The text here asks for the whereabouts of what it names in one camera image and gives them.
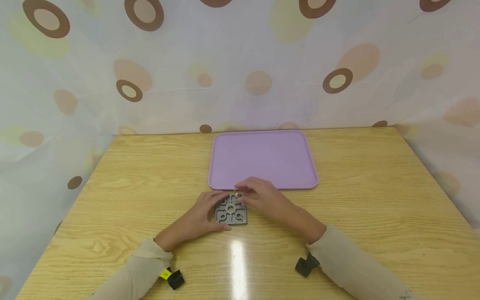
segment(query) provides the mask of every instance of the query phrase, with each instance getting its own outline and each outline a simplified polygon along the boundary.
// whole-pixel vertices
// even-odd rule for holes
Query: gray metal plate
[[[247,206],[238,203],[237,197],[245,196],[244,193],[231,193],[227,198],[218,201],[215,205],[215,222],[229,225],[247,224]]]

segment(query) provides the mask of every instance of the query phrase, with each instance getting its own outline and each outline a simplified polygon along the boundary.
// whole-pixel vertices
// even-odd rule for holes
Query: wrist
[[[308,244],[318,241],[326,231],[325,224],[299,206],[295,206],[287,225],[298,231]]]
[[[175,223],[171,224],[154,237],[154,242],[166,252],[172,251],[184,239],[175,230]]]

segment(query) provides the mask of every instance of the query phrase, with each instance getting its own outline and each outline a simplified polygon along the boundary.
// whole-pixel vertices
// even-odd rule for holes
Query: wooden table
[[[480,297],[480,239],[395,128],[305,130],[320,183],[285,191],[336,224],[423,299]],[[207,183],[212,134],[117,136],[18,299],[85,299]],[[294,232],[249,208],[246,226],[174,250],[186,284],[146,299],[351,299],[305,257]]]

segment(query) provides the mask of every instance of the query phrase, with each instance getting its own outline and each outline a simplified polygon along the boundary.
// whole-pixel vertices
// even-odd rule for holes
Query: sleeve
[[[307,247],[322,271],[358,300],[420,299],[392,271],[333,225],[327,225],[324,235]]]
[[[127,263],[112,275],[89,300],[138,300],[169,267],[172,253],[163,251],[153,238],[144,240]]]

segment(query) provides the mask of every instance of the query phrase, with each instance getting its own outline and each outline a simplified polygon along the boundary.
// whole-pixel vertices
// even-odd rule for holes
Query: white backdrop
[[[4,2],[0,299],[113,134],[396,125],[480,228],[477,1]]]

